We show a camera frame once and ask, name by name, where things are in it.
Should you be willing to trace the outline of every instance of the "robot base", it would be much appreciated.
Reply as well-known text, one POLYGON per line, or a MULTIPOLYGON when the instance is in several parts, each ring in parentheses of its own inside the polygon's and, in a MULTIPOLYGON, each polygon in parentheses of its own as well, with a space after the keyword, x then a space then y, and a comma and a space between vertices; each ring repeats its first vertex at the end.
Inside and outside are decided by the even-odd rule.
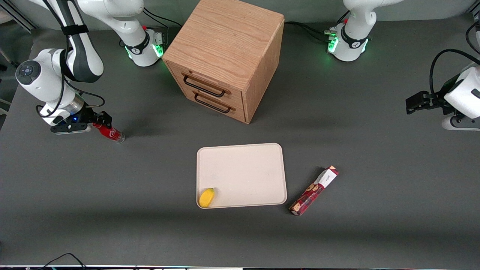
POLYGON ((355 49, 350 48, 350 46, 342 38, 342 36, 338 35, 338 33, 341 32, 344 26, 345 24, 342 23, 330 28, 331 33, 334 33, 334 38, 328 44, 329 46, 327 51, 333 54, 337 59, 341 61, 351 62, 356 60, 365 51, 366 45, 368 43, 368 39, 365 41, 364 44, 361 44, 358 48, 355 48, 355 49))
POLYGON ((163 55, 163 38, 161 33, 157 33, 151 29, 145 30, 149 35, 149 42, 145 49, 140 54, 135 54, 133 51, 128 52, 128 56, 137 66, 148 67, 155 64, 163 55))

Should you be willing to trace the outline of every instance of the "gray wall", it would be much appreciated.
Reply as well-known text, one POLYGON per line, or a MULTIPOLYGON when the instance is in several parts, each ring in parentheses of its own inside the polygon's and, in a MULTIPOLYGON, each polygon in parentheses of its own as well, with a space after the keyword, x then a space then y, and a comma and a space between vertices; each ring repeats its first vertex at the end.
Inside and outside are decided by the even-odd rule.
MULTIPOLYGON (((33 22, 42 28, 59 29, 53 17, 28 0, 11 0, 33 22)), ((151 12, 184 23, 199 0, 144 0, 151 12)), ((243 0, 285 15, 287 21, 333 22, 345 11, 341 0, 243 0)), ((378 8, 380 21, 444 19, 464 13, 475 0, 405 0, 396 5, 378 8)), ((138 16, 147 26, 157 26, 144 14, 138 16)), ((102 22, 84 15, 91 30, 108 29, 102 22)))

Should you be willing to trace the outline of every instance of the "green indicator light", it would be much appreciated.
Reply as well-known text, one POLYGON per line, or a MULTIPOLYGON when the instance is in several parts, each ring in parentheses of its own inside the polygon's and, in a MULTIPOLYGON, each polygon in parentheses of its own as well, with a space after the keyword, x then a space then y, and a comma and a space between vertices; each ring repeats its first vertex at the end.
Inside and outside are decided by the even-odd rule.
POLYGON ((155 51, 158 57, 162 57, 163 55, 163 46, 162 45, 155 45, 152 44, 153 50, 155 51))
POLYGON ((335 37, 334 40, 330 41, 330 45, 328 45, 328 51, 333 53, 335 51, 337 44, 338 44, 338 38, 335 37))
POLYGON ((365 40, 365 45, 363 45, 363 49, 361 49, 361 52, 365 51, 365 48, 367 47, 367 43, 368 43, 368 38, 367 38, 367 40, 365 40))
POLYGON ((125 46, 125 50, 127 51, 128 53, 128 58, 132 59, 132 56, 130 55, 130 52, 128 51, 127 47, 125 46))

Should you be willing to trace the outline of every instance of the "red soda can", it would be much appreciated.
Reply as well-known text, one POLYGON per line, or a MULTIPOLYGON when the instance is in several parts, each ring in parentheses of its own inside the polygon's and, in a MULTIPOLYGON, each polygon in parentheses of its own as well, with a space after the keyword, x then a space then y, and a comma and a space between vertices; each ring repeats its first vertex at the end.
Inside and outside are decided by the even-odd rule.
POLYGON ((125 135, 122 132, 116 130, 114 127, 108 128, 105 125, 97 123, 92 123, 92 126, 96 127, 104 137, 116 141, 119 144, 123 143, 123 141, 125 140, 125 135))

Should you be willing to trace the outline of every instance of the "yellow fruit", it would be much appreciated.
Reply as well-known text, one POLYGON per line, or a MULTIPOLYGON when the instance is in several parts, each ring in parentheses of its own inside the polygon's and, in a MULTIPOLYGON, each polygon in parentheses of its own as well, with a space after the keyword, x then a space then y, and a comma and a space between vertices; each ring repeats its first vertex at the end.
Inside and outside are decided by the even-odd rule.
POLYGON ((205 189, 198 199, 198 204, 202 208, 207 208, 212 203, 213 197, 215 197, 215 190, 213 188, 205 189))

